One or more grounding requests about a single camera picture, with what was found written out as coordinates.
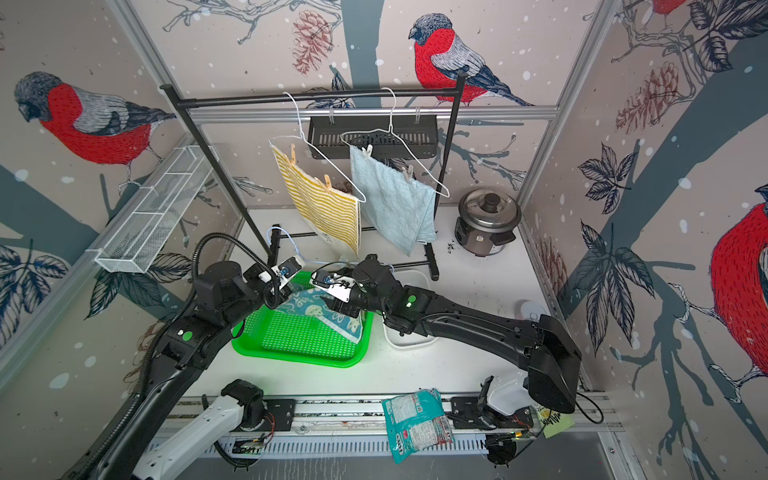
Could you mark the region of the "teal patterned towel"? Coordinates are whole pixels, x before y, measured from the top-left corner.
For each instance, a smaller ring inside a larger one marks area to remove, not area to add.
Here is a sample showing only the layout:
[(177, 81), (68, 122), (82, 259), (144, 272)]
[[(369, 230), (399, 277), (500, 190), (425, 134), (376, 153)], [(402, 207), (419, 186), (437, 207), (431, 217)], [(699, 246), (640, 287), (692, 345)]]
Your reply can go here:
[(354, 344), (358, 344), (363, 335), (362, 315), (350, 317), (331, 310), (324, 301), (323, 290), (291, 283), (290, 297), (277, 311), (286, 314), (302, 315), (319, 320), (337, 334)]

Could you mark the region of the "light blue wire hanger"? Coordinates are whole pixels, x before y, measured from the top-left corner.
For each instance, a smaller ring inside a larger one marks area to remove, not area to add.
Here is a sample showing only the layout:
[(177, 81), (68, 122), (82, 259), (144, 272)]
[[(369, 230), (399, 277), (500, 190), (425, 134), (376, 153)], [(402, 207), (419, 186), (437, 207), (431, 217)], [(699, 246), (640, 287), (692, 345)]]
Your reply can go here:
[(295, 242), (293, 236), (285, 230), (283, 227), (281, 227), (279, 224), (274, 224), (268, 229), (268, 247), (269, 247), (269, 259), (272, 263), (275, 263), (279, 250), (280, 250), (280, 243), (282, 240), (288, 240), (289, 243), (292, 245), (295, 255), (304, 263), (304, 264), (316, 264), (319, 265), (320, 261), (318, 260), (310, 260), (306, 258), (297, 243)]

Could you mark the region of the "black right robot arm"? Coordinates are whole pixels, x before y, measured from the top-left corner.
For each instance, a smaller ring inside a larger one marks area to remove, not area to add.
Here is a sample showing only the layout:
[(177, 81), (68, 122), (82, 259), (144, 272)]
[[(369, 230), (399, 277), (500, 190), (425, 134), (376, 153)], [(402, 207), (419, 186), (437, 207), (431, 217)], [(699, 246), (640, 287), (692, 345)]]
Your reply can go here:
[(582, 354), (552, 316), (511, 319), (460, 305), (402, 284), (375, 254), (337, 271), (320, 268), (311, 283), (337, 313), (374, 312), (401, 335), (446, 338), (496, 355), (528, 373), (525, 389), (534, 402), (565, 414), (576, 410)]

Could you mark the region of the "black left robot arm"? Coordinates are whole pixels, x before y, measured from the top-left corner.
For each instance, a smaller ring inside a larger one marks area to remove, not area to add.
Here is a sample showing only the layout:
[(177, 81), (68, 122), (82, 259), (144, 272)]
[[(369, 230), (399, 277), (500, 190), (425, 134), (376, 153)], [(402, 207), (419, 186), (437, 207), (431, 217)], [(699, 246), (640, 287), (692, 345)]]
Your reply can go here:
[[(237, 262), (220, 261), (201, 270), (202, 250), (216, 239), (238, 247), (252, 266), (243, 270)], [(192, 289), (152, 340), (134, 392), (64, 478), (129, 478), (173, 407), (230, 343), (233, 329), (261, 307), (275, 309), (285, 302), (288, 282), (304, 265), (293, 256), (270, 266), (231, 235), (205, 235), (191, 259)]]

